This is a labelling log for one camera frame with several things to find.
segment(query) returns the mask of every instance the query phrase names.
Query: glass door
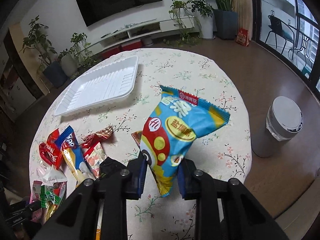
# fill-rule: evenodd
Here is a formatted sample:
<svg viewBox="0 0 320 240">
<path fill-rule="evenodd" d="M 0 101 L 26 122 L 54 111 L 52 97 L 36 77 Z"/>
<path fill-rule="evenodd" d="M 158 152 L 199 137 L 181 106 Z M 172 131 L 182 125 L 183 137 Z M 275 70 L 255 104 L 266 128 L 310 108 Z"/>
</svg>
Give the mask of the glass door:
<svg viewBox="0 0 320 240">
<path fill-rule="evenodd" d="M 298 34 L 296 39 L 295 65 L 309 78 L 316 59 L 319 29 L 312 13 L 302 0 L 297 0 Z"/>
<path fill-rule="evenodd" d="M 286 63 L 320 100 L 320 27 L 307 5 L 303 0 L 253 0 L 253 9 L 253 39 Z"/>
<path fill-rule="evenodd" d="M 293 62 L 297 25 L 295 0 L 261 0 L 260 40 Z"/>
</svg>

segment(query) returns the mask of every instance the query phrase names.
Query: white lid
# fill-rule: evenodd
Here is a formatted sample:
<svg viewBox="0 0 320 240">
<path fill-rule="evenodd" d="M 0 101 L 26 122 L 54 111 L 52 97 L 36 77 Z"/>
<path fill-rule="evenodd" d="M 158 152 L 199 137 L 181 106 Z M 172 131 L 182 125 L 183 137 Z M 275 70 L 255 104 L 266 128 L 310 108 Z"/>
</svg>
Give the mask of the white lid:
<svg viewBox="0 0 320 240">
<path fill-rule="evenodd" d="M 272 110 L 279 124 L 284 128 L 295 129 L 301 123 L 299 106 L 287 97 L 277 97 L 272 104 Z"/>
</svg>

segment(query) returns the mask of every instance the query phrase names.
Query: white plastic tray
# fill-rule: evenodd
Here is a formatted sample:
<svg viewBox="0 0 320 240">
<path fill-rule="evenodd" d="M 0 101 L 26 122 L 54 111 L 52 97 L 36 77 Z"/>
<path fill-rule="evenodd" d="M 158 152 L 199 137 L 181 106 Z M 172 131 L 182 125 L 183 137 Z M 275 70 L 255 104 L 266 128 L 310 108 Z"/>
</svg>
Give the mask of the white plastic tray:
<svg viewBox="0 0 320 240">
<path fill-rule="evenodd" d="M 68 115 L 89 106 L 112 103 L 131 93 L 138 70 L 138 56 L 128 57 L 88 71 L 69 86 L 57 109 L 55 116 Z"/>
</svg>

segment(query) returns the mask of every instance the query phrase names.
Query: potted plant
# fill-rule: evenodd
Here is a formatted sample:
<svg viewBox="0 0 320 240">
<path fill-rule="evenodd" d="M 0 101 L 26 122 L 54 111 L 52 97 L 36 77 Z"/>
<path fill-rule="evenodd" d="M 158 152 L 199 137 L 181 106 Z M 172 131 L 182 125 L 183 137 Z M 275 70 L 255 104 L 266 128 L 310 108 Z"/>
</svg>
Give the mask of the potted plant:
<svg viewBox="0 0 320 240">
<path fill-rule="evenodd" d="M 200 16 L 198 17 L 200 26 L 200 35 L 203 39 L 211 40 L 213 38 L 213 8 L 210 4 L 206 3 L 204 0 L 189 0 L 186 4 L 191 5 L 191 11 L 198 12 Z"/>
<path fill-rule="evenodd" d="M 39 52 L 40 66 L 38 72 L 43 75 L 52 83 L 56 88 L 62 86 L 68 79 L 63 72 L 58 61 L 52 61 L 50 55 L 57 54 L 52 47 L 51 41 L 47 39 L 47 35 L 42 33 L 42 28 L 48 26 L 38 23 L 39 15 L 32 19 L 29 23 L 30 31 L 28 37 L 23 38 L 22 49 L 23 52 L 28 49 L 36 49 Z"/>
<path fill-rule="evenodd" d="M 233 10 L 233 0 L 215 0 L 217 10 L 213 10 L 217 26 L 217 36 L 233 40 L 238 31 L 238 14 Z"/>
<path fill-rule="evenodd" d="M 186 2 L 183 1 L 172 0 L 172 5 L 170 8 L 170 18 L 175 20 L 175 22 L 179 25 L 181 40 L 188 43 L 190 39 L 190 30 L 183 23 L 181 17 L 188 16 L 189 20 L 191 21 L 193 15 L 189 12 Z"/>
<path fill-rule="evenodd" d="M 60 52 L 58 57 L 61 60 L 64 72 L 69 77 L 74 76 L 79 67 L 91 68 L 96 62 L 92 57 L 92 51 L 88 49 L 91 43 L 87 42 L 85 33 L 73 33 L 70 42 L 73 43 L 73 46 Z"/>
</svg>

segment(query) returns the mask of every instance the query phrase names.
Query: white plant pot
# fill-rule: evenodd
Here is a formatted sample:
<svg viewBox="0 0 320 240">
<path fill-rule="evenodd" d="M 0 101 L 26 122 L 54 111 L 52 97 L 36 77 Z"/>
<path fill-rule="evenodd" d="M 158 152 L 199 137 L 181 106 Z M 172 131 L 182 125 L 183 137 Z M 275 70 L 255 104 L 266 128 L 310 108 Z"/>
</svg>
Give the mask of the white plant pot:
<svg viewBox="0 0 320 240">
<path fill-rule="evenodd" d="M 68 77 L 72 77 L 78 70 L 78 64 L 68 53 L 61 59 L 61 68 Z"/>
<path fill-rule="evenodd" d="M 179 10 L 180 10 L 180 17 L 185 17 L 185 16 L 187 16 L 184 8 L 180 8 Z"/>
<path fill-rule="evenodd" d="M 205 40 L 213 39 L 213 18 L 210 16 L 197 15 L 201 24 L 202 38 Z"/>
</svg>

